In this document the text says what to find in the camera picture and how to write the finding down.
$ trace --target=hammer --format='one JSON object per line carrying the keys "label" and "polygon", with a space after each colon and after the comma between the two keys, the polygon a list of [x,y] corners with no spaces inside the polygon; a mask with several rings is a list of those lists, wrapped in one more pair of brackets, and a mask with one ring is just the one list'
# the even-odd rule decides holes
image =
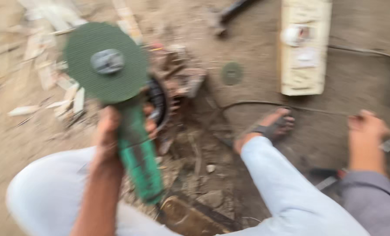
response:
{"label": "hammer", "polygon": [[208,23],[213,28],[214,35],[223,36],[227,33],[225,24],[235,17],[240,11],[256,0],[239,0],[221,12],[215,8],[208,9]]}

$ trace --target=small grinding disc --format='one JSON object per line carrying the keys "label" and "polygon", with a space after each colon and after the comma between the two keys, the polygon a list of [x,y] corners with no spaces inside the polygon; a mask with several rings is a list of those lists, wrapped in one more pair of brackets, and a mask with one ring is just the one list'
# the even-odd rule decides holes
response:
{"label": "small grinding disc", "polygon": [[[120,60],[116,72],[104,72],[106,65],[96,65],[98,52],[116,52]],[[118,27],[107,23],[91,22],[74,30],[64,50],[71,78],[77,80],[87,92],[105,104],[128,100],[140,93],[148,80],[146,55],[135,42]]]}
{"label": "small grinding disc", "polygon": [[221,77],[226,85],[234,85],[243,78],[243,69],[236,62],[227,63],[221,71]]}

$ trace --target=gray shirt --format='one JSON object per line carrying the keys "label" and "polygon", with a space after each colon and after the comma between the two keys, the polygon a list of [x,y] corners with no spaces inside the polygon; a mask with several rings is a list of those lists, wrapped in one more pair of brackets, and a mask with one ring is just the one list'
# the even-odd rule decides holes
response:
{"label": "gray shirt", "polygon": [[342,181],[345,209],[371,234],[390,236],[390,180],[376,172],[355,171]]}

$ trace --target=angle grinder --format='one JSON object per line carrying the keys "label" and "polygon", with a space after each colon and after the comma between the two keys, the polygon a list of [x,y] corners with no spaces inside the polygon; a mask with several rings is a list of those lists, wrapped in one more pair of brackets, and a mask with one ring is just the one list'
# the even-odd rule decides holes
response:
{"label": "angle grinder", "polygon": [[74,30],[64,56],[69,75],[103,104],[121,114],[119,156],[147,204],[160,202],[164,186],[155,161],[156,148],[145,131],[140,90],[149,76],[144,51],[118,27],[91,22]]}

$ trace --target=hand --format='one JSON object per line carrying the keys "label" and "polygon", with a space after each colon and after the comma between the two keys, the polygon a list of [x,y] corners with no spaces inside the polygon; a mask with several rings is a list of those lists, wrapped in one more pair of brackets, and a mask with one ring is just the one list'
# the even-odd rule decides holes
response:
{"label": "hand", "polygon": [[[145,115],[148,116],[154,110],[154,107],[147,103],[144,105],[143,110]],[[115,163],[115,165],[120,165],[117,146],[117,129],[120,122],[121,115],[113,106],[107,106],[101,110],[100,121],[95,136],[96,163]],[[157,125],[152,119],[146,119],[145,130],[150,139],[155,139],[157,137]]]}
{"label": "hand", "polygon": [[368,110],[361,110],[359,115],[349,116],[348,126],[350,135],[382,139],[390,134],[390,129],[386,126],[386,123]]}

